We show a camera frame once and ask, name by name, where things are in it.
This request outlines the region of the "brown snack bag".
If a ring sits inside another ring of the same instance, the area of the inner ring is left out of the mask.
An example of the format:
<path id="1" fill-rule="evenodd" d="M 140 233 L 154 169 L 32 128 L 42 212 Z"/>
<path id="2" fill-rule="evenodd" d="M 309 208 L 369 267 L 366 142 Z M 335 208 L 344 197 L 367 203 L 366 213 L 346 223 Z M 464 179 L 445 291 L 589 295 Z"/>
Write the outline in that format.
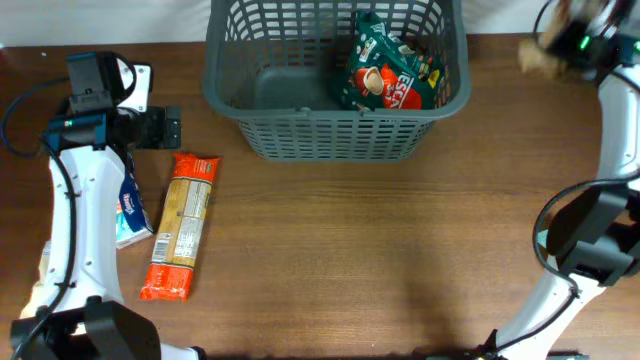
<path id="1" fill-rule="evenodd" d="M 524 74 L 542 76 L 550 80 L 561 79 L 567 72 L 565 60 L 552 55 L 549 48 L 552 42 L 565 30 L 570 19 L 571 0 L 560 0 L 555 6 L 546 30 L 522 40 L 518 48 L 520 69 Z"/>

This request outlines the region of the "green Nescafe coffee bag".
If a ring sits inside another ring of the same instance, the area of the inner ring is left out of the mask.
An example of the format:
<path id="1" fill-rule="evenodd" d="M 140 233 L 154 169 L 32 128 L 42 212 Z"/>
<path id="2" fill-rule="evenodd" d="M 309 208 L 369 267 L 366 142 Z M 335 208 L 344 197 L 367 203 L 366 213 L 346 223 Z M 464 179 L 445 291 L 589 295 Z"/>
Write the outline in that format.
<path id="1" fill-rule="evenodd" d="M 412 49 L 373 12 L 356 13 L 357 37 L 330 83 L 346 109 L 431 110 L 446 75 L 441 58 Z"/>

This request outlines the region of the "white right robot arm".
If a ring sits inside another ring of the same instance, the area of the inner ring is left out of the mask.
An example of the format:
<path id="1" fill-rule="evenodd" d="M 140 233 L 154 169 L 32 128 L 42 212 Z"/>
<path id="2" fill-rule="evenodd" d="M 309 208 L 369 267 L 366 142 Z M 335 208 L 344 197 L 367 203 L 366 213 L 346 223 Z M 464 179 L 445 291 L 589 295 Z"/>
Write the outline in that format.
<path id="1" fill-rule="evenodd" d="M 548 359 L 578 313 L 639 272 L 639 4 L 557 1 L 544 32 L 521 46 L 526 72 L 583 74 L 597 87 L 602 139 L 595 179 L 542 208 L 532 245 L 543 276 L 477 359 Z"/>

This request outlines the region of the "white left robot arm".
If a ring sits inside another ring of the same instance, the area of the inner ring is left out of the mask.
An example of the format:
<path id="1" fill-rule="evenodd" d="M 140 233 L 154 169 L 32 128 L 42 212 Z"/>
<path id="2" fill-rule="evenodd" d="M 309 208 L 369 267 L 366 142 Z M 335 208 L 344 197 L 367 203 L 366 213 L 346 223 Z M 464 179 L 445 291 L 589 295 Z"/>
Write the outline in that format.
<path id="1" fill-rule="evenodd" d="M 41 141 L 54 185 L 51 253 L 36 312 L 15 320 L 15 359 L 203 359 L 199 347 L 160 340 L 156 326 L 123 303 L 116 261 L 116 204 L 128 150 L 144 115 L 71 103 Z"/>

